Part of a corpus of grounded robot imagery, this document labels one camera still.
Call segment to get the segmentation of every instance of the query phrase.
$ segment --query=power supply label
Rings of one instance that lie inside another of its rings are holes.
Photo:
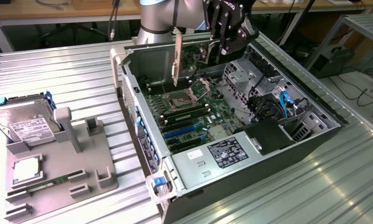
[[[225,168],[249,158],[235,137],[208,146],[220,168]]]
[[[27,143],[55,136],[44,118],[13,123],[9,127],[17,134],[19,138]]]

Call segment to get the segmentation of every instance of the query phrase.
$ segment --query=blue pcie slot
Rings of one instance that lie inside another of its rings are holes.
[[[180,130],[176,130],[176,131],[173,131],[171,133],[167,133],[167,134],[164,134],[164,138],[168,139],[171,137],[179,136],[179,135],[185,134],[188,132],[196,131],[197,130],[197,126],[199,126],[199,123],[196,125],[192,125],[189,127],[183,128]]]

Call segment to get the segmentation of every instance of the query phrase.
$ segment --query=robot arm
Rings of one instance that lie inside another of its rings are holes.
[[[175,26],[211,30],[208,64],[237,59],[259,36],[249,14],[255,0],[141,0],[139,44],[172,41]]]

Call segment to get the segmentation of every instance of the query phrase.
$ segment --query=wooden table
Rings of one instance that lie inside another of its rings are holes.
[[[292,20],[288,31],[284,35],[283,42],[289,37],[289,33],[293,30],[297,20],[301,16],[303,10],[307,6],[308,0],[303,4],[295,4],[291,12],[297,13]],[[373,8],[373,1],[364,0],[368,13]],[[291,5],[284,3],[255,2],[252,13],[253,14],[275,14],[287,13]],[[347,11],[353,10],[356,5],[335,6],[327,0],[316,0],[316,3],[311,9],[311,12],[319,11]],[[71,23],[71,22],[92,22],[92,21],[108,21],[111,9],[95,9],[95,10],[76,10],[73,5],[64,6],[63,10],[57,10],[52,7],[43,6],[36,3],[35,0],[12,0],[11,4],[0,4],[0,49],[3,52],[12,52],[13,47],[3,32],[3,26],[13,25],[36,25],[36,24],[55,24],[55,23]],[[140,3],[139,0],[121,0],[119,8],[117,20],[135,20],[140,19]]]

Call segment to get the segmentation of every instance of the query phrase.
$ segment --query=aluminum profile table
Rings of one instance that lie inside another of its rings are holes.
[[[339,29],[343,25],[348,25],[351,29],[360,32],[364,36],[367,36],[371,40],[373,40],[373,14],[363,14],[363,15],[343,15],[335,26],[331,29],[327,37],[324,38],[316,52],[309,57],[309,60],[305,64],[305,68],[309,70],[312,65],[315,64],[324,47],[331,43],[333,36],[337,34]]]
[[[351,110],[284,51],[261,36],[268,49],[331,104],[349,126],[300,163],[183,218],[177,223],[373,222],[373,125]],[[127,42],[1,54],[0,96],[49,89],[59,106],[69,106],[73,124],[89,116],[104,121],[120,187],[27,224],[160,224],[131,136],[115,96],[109,49]],[[0,193],[4,136],[0,133]],[[0,196],[0,224],[4,199]]]

